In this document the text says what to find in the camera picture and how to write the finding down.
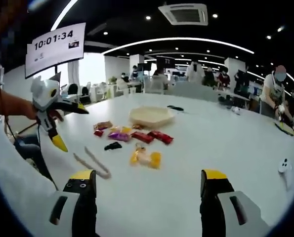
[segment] black ceiling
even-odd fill
[[[26,44],[34,38],[48,32],[57,16],[70,0],[49,0],[35,12],[31,12],[16,32],[15,45],[8,49],[5,61],[6,70],[25,62]],[[161,41],[131,46],[107,55],[126,56],[130,54],[148,54],[153,52],[206,53],[224,58],[238,56],[250,66],[250,71],[261,75],[268,74],[273,66],[284,65],[294,77],[294,3],[268,4],[256,1],[216,1],[192,0],[191,3],[204,3],[209,14],[208,26],[173,26],[158,10],[166,4],[190,3],[186,0],[78,0],[61,21],[59,28],[71,24],[86,22],[85,40],[108,43],[116,46],[141,40],[167,37],[207,38],[235,44],[255,52],[254,55],[226,45],[202,41]],[[101,31],[92,36],[87,34],[101,24]],[[284,26],[281,32],[277,29]],[[87,46],[86,51],[103,52],[108,49]],[[208,61],[223,63],[223,60],[208,57]],[[294,89],[290,79],[288,89]]]

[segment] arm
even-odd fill
[[[32,109],[33,104],[30,101],[0,91],[0,115],[23,115],[34,119],[30,114]]]

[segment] person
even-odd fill
[[[125,73],[122,73],[122,77],[121,78],[117,78],[116,80],[116,85],[119,88],[119,90],[124,90],[128,88],[128,84],[127,82],[124,80],[125,78]]]
[[[280,113],[284,113],[292,122],[293,117],[285,104],[285,88],[283,85],[285,78],[286,69],[282,65],[276,67],[272,73],[265,77],[258,110],[262,115],[277,119]]]
[[[163,68],[156,69],[155,72],[153,73],[153,75],[161,77],[161,79],[163,81],[164,90],[167,90],[168,89],[168,78],[164,74],[164,69]]]
[[[219,74],[217,80],[219,82],[219,87],[229,87],[230,77],[228,76],[228,68],[223,67],[221,73]]]
[[[212,72],[212,68],[211,67],[208,67],[207,68],[207,71],[205,73],[205,77],[203,79],[203,85],[207,85],[207,86],[215,86],[216,82],[215,82],[215,76]]]
[[[193,59],[191,65],[186,69],[186,80],[189,82],[201,84],[204,76],[205,72],[202,68],[202,65]]]
[[[136,65],[132,67],[132,73],[130,75],[130,80],[136,80],[138,77],[138,68]]]
[[[126,73],[122,73],[121,78],[124,80],[124,82],[126,82],[126,83],[129,82],[129,79],[128,79],[128,77],[126,76]]]

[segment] white controller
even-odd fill
[[[284,177],[287,190],[292,186],[292,164],[286,158],[279,163],[279,173]]]

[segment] digital clock sign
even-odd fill
[[[85,23],[48,32],[27,45],[25,77],[55,65],[83,58]]]

